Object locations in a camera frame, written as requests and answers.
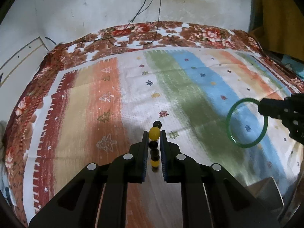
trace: yellow snowflake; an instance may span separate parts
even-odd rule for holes
[[[160,97],[161,95],[159,93],[153,93],[151,94],[151,97]]]

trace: red snowflake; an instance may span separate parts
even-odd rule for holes
[[[158,114],[159,114],[159,117],[166,117],[169,115],[167,111],[163,111],[163,110],[161,110]]]

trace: black bead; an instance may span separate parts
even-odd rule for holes
[[[159,167],[152,167],[152,171],[153,171],[153,172],[157,172],[158,169],[159,169]]]
[[[159,155],[157,156],[151,156],[152,161],[159,161]]]
[[[157,155],[159,155],[159,150],[157,148],[152,148],[150,150],[150,155],[151,156],[157,156]]]
[[[162,125],[162,123],[161,123],[160,121],[155,121],[155,122],[153,123],[153,127],[158,127],[159,129],[162,128],[161,125]]]
[[[152,140],[149,142],[149,148],[153,149],[153,148],[157,148],[158,147],[158,143],[155,140]]]

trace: green ring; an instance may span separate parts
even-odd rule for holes
[[[256,105],[260,104],[260,102],[254,98],[243,98],[243,99],[240,99],[238,102],[236,102],[228,112],[228,115],[226,118],[226,132],[227,132],[228,138],[232,142],[234,142],[237,146],[242,147],[242,148],[249,148],[249,147],[255,146],[256,144],[260,143],[260,141],[264,138],[266,131],[267,131],[267,127],[268,127],[268,116],[264,116],[264,125],[263,125],[262,132],[255,141],[248,143],[248,144],[242,144],[242,143],[237,142],[235,140],[235,138],[233,137],[231,130],[230,130],[230,120],[231,120],[231,116],[232,116],[232,113],[234,112],[235,108],[245,102],[252,102],[252,103],[255,103]]]

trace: yellow bead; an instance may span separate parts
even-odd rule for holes
[[[151,140],[158,140],[161,135],[161,130],[158,127],[152,127],[149,131],[149,138]]]
[[[151,165],[152,167],[159,167],[159,160],[158,161],[151,160]]]

